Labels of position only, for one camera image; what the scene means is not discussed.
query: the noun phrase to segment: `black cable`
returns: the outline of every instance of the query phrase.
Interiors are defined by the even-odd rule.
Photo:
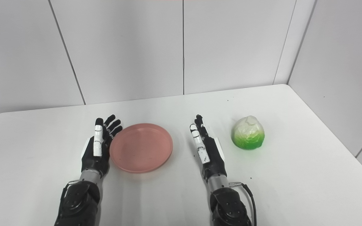
[[[257,215],[256,215],[256,205],[255,205],[254,195],[252,194],[251,190],[249,189],[249,187],[246,184],[242,183],[242,187],[248,192],[249,197],[251,198],[252,209],[254,211],[252,220],[254,222],[254,226],[257,226]]]

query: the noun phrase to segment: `robotic hand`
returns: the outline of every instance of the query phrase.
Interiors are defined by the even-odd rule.
[[[248,192],[253,207],[253,219],[256,226],[256,206],[252,192],[241,182],[228,183],[224,161],[220,156],[215,140],[207,133],[203,118],[196,116],[195,124],[190,126],[198,155],[202,162],[202,175],[211,191],[210,210],[214,226],[251,226],[245,205],[233,186],[243,186]]]
[[[70,181],[62,191],[56,226],[94,226],[100,191],[97,183],[108,173],[110,144],[122,130],[121,121],[111,115],[96,119],[95,135],[89,139],[82,157],[79,180]]]

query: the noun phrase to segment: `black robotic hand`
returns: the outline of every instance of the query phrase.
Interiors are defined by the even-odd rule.
[[[82,157],[82,172],[85,170],[96,170],[100,177],[107,174],[109,169],[110,145],[112,139],[117,133],[122,130],[121,121],[115,120],[115,115],[111,115],[103,122],[102,118],[96,119],[96,127],[101,129],[101,138],[95,139],[95,136],[90,137],[86,151]],[[101,152],[95,153],[95,145],[101,143]]]
[[[191,127],[198,153],[205,151],[209,160],[202,161],[202,175],[210,189],[210,210],[214,226],[251,226],[252,222],[247,216],[247,210],[233,186],[243,186],[247,190],[254,205],[253,195],[247,185],[240,182],[228,183],[225,164],[220,156],[215,139],[209,136],[203,118],[200,115],[195,119],[196,129]],[[254,207],[254,218],[256,226],[256,208]]]
[[[98,118],[95,135],[89,139],[82,157],[82,174],[79,180],[70,181],[62,191],[55,226],[94,226],[100,191],[97,183],[108,173],[110,144],[122,130],[121,121],[115,115]]]

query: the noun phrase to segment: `pink plate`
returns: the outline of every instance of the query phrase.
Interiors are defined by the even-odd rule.
[[[125,128],[112,140],[110,156],[122,170],[145,173],[159,168],[172,153],[172,138],[162,127],[141,123]]]

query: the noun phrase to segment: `white wall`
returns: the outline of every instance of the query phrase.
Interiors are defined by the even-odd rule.
[[[362,148],[362,1],[317,1],[289,85],[353,155],[358,154]]]
[[[285,83],[312,2],[52,0],[74,74],[49,1],[0,0],[0,113]]]
[[[295,0],[184,4],[185,93],[273,84]]]
[[[0,1],[0,113],[81,104],[49,3]]]
[[[182,1],[51,2],[86,104],[182,95]]]

